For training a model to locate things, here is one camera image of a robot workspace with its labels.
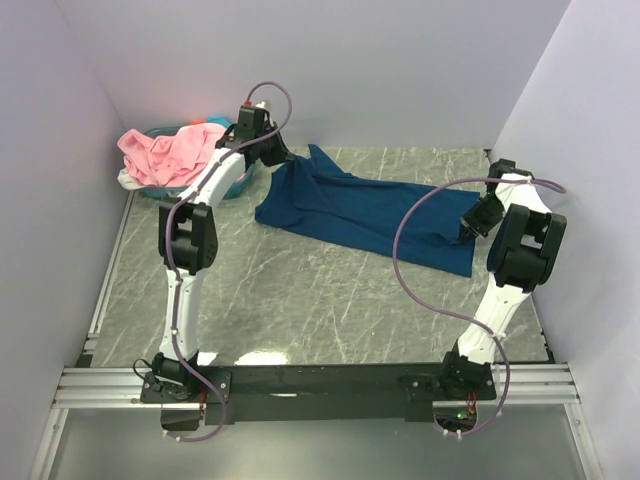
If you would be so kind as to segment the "dark blue t shirt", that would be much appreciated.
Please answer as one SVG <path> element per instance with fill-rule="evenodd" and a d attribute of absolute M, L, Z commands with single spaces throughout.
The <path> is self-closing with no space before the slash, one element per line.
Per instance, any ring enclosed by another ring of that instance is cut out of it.
<path fill-rule="evenodd" d="M 298 156 L 272 173 L 268 194 L 255 209 L 255 221 L 390 257 L 401 220 L 433 189 L 357 177 L 311 144 L 307 158 Z M 477 192 L 465 190 L 435 194 L 406 223 L 397 258 L 471 277 L 475 243 L 459 241 L 459 220 L 478 200 Z"/>

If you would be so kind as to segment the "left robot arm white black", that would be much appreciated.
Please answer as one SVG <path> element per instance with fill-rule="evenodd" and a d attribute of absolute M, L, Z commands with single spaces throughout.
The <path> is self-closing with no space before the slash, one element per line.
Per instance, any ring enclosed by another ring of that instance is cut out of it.
<path fill-rule="evenodd" d="M 197 318 L 204 276 L 218 252 L 214 210 L 256 162 L 274 166 L 293 159 L 266 103 L 247 101 L 194 182 L 159 204 L 158 251 L 167 268 L 168 299 L 152 370 L 176 401 L 193 399 L 200 388 L 200 378 L 193 371 L 198 355 Z"/>

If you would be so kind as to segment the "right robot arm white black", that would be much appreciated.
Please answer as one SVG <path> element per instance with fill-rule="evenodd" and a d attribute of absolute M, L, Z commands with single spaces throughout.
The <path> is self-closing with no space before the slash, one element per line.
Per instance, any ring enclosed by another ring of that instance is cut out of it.
<path fill-rule="evenodd" d="M 489 280 L 474 321 L 443 360 L 439 387 L 449 398 L 492 392 L 496 342 L 520 305 L 551 276 L 568 222 L 542 201 L 536 187 L 543 183 L 514 161 L 500 159 L 489 168 L 486 194 L 461 217 L 461 240 L 499 230 L 487 256 Z"/>

